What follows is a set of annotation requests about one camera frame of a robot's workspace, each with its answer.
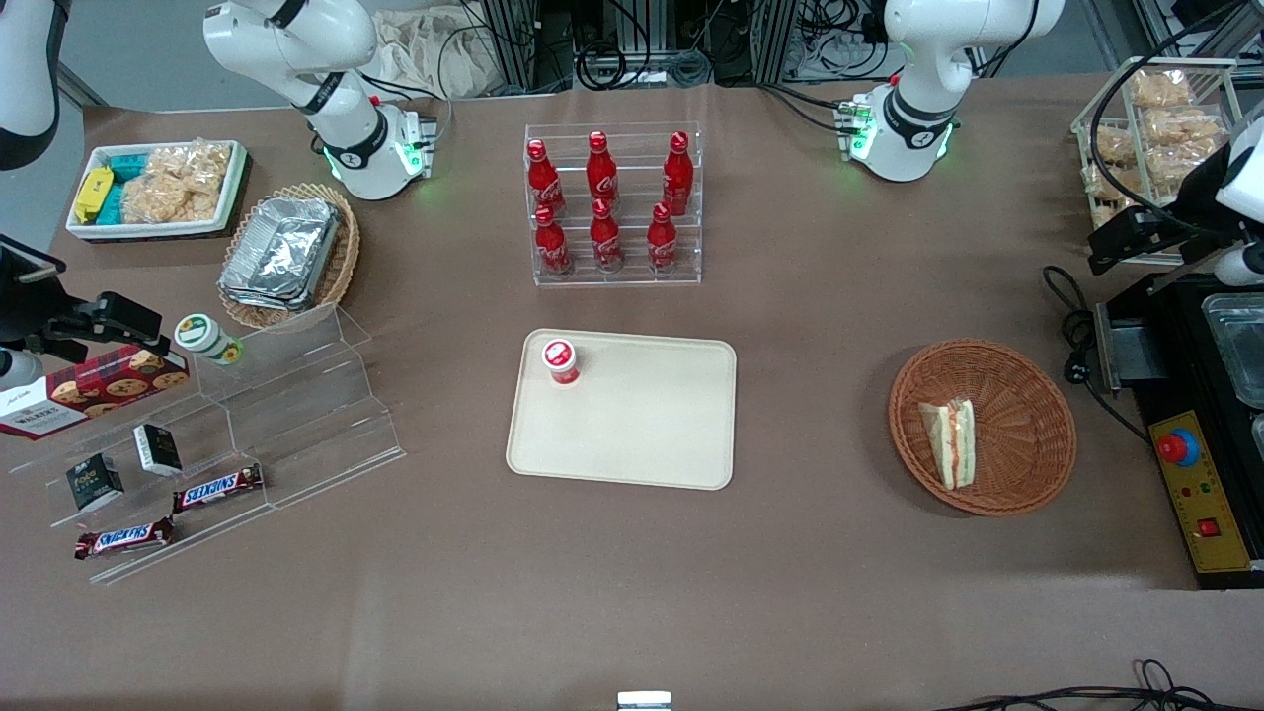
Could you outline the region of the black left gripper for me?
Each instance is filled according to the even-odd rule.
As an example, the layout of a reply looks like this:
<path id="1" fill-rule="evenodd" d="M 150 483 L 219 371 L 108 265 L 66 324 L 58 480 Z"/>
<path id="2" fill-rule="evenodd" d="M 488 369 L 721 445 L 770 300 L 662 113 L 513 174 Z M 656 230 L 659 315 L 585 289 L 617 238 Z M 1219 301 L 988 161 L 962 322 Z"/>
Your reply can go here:
<path id="1" fill-rule="evenodd" d="M 1235 243 L 1235 214 L 1216 201 L 1229 170 L 1229 148 L 1221 148 L 1181 183 L 1164 207 L 1125 207 L 1090 234 L 1088 266 L 1106 275 L 1121 261 L 1177 247 L 1183 263 L 1213 256 Z"/>

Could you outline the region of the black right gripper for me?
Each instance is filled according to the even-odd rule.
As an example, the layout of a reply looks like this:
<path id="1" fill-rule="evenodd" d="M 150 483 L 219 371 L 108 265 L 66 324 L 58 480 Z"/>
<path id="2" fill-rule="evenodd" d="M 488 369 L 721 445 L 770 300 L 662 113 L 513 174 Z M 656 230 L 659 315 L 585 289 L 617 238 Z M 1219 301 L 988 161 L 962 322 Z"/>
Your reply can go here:
<path id="1" fill-rule="evenodd" d="M 164 356 L 162 316 L 123 295 L 102 291 L 82 300 L 70 295 L 59 275 L 66 263 L 1 237 L 1 345 L 56 356 L 81 364 L 85 342 L 119 343 Z"/>

